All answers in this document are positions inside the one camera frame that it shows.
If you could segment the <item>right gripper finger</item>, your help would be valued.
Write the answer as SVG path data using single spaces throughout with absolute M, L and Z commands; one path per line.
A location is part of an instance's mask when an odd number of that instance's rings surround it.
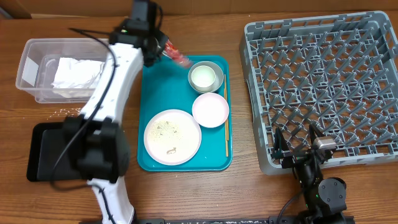
M 274 149 L 272 151 L 272 156 L 282 156 L 283 153 L 290 151 L 287 141 L 285 140 L 282 130 L 278 127 L 275 129 L 274 133 Z
M 312 145 L 321 145 L 325 135 L 317 128 L 314 123 L 309 125 L 309 135 Z

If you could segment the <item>grey bowl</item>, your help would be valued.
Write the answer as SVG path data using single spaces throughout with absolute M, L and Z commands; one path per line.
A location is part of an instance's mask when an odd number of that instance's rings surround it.
M 212 84 L 212 86 L 205 91 L 197 90 L 195 88 L 194 84 L 192 83 L 192 78 L 191 78 L 193 69 L 200 65 L 206 65 L 206 66 L 211 67 L 215 71 L 215 75 L 216 75 L 214 84 Z M 216 92 L 222 86 L 223 81 L 224 81 L 224 73 L 223 73 L 221 67 L 218 66 L 214 62 L 210 62 L 210 61 L 198 62 L 198 63 L 194 64 L 188 72 L 188 82 L 191 85 L 191 87 L 198 93 Z

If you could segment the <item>white cup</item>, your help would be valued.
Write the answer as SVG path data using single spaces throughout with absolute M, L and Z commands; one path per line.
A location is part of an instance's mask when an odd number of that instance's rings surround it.
M 200 65 L 193 69 L 191 78 L 197 90 L 205 91 L 214 84 L 216 75 L 211 67 Z

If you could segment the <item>red snack wrapper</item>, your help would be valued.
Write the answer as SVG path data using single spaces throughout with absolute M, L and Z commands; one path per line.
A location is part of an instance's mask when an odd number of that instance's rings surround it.
M 163 54 L 182 67 L 189 68 L 192 66 L 192 62 L 188 57 L 184 56 L 179 50 L 177 50 L 169 40 L 166 41 Z

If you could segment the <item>white napkin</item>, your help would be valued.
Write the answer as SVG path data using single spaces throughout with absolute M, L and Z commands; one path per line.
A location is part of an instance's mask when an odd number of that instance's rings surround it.
M 54 88 L 96 88 L 105 63 L 96 60 L 59 60 L 52 86 Z

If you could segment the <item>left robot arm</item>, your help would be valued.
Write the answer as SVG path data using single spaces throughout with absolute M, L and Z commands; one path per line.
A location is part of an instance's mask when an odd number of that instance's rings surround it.
M 130 89 L 143 67 L 156 63 L 168 37 L 161 32 L 162 8 L 153 1 L 134 1 L 131 15 L 109 33 L 107 61 L 99 82 L 76 117 L 63 122 L 67 142 L 61 155 L 91 187 L 103 223 L 134 223 L 136 214 L 126 190 L 131 150 L 121 128 Z

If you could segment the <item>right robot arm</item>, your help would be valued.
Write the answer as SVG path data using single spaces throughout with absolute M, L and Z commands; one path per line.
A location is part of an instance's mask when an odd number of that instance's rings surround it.
M 346 206 L 346 182 L 337 177 L 324 178 L 320 166 L 332 158 L 337 144 L 324 135 L 314 124 L 309 125 L 311 146 L 306 151 L 290 151 L 282 130 L 274 133 L 273 159 L 279 159 L 283 169 L 291 169 L 300 182 L 301 190 L 280 210 L 270 223 L 354 223 L 353 217 L 343 212 Z M 306 210 L 293 217 L 285 217 L 287 207 L 300 196 L 304 197 Z

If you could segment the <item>grey dishwasher rack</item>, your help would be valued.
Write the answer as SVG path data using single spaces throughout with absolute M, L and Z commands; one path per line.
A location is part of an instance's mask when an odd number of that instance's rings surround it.
M 245 25 L 239 45 L 261 171 L 280 129 L 291 151 L 311 124 L 337 144 L 325 167 L 397 160 L 397 36 L 382 11 Z

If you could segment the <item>small pink bowl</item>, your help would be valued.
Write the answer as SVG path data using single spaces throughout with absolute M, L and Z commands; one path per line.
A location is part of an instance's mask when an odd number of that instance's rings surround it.
M 192 115 L 199 125 L 217 128 L 227 120 L 229 105 L 219 94 L 204 93 L 193 102 Z

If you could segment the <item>wooden chopstick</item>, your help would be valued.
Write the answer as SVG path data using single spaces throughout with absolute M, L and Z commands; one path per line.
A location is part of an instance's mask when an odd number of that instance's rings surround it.
M 224 75 L 224 99 L 227 102 L 227 118 L 226 121 L 224 122 L 225 125 L 225 134 L 226 134 L 226 142 L 229 141 L 229 104 L 228 104 L 228 94 L 227 94 L 227 83 L 226 83 L 226 75 Z
M 226 120 L 224 122 L 224 128 L 225 128 L 225 147 L 226 147 L 226 157 L 229 157 L 229 149 L 228 149 L 228 141 L 229 141 L 229 127 L 228 127 L 228 116 L 229 116 L 229 105 L 228 105 L 228 96 L 227 96 L 227 89 L 226 85 L 224 84 L 224 100 L 226 102 Z

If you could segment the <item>large white plate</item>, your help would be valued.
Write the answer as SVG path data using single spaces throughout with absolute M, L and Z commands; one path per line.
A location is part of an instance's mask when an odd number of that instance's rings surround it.
M 144 147 L 156 162 L 177 166 L 194 157 L 201 146 L 201 128 L 193 116 L 182 110 L 156 114 L 144 130 Z

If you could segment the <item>teal serving tray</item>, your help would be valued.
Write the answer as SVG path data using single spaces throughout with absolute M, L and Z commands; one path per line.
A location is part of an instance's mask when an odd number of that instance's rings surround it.
M 137 162 L 149 172 L 198 172 L 225 170 L 232 162 L 232 118 L 229 117 L 229 157 L 226 157 L 225 128 L 201 127 L 201 146 L 189 161 L 167 166 L 153 160 L 144 147 L 144 130 L 156 114 L 170 109 L 192 112 L 192 105 L 199 94 L 188 82 L 189 69 L 177 65 L 173 60 L 162 59 L 155 65 L 143 68 L 141 105 L 137 143 Z

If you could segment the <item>black tray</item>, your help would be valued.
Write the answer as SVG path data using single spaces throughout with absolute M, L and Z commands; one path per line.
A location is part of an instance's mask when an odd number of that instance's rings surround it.
M 63 123 L 39 123 L 33 129 L 26 177 L 31 182 L 104 179 L 114 183 L 126 173 L 128 149 L 114 123 L 95 121 L 88 132 L 59 158 L 68 138 Z

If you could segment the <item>clear plastic bin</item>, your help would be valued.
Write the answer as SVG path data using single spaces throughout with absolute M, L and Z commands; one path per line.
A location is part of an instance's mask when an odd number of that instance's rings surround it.
M 95 88 L 54 88 L 52 82 L 62 57 L 107 63 L 108 51 L 88 38 L 30 39 L 21 56 L 16 87 L 34 96 L 38 103 L 81 103 Z

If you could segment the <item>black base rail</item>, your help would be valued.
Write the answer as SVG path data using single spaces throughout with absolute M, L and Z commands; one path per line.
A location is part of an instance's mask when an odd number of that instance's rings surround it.
M 101 224 L 101 220 L 84 221 L 80 224 Z M 276 224 L 277 216 L 270 216 L 269 218 L 261 219 L 223 219 L 223 220 L 164 220 L 161 218 L 155 219 L 140 219 L 137 220 L 139 224 Z M 291 224 L 295 223 L 294 216 L 284 216 L 280 223 Z M 346 223 L 354 224 L 354 217 L 346 217 Z

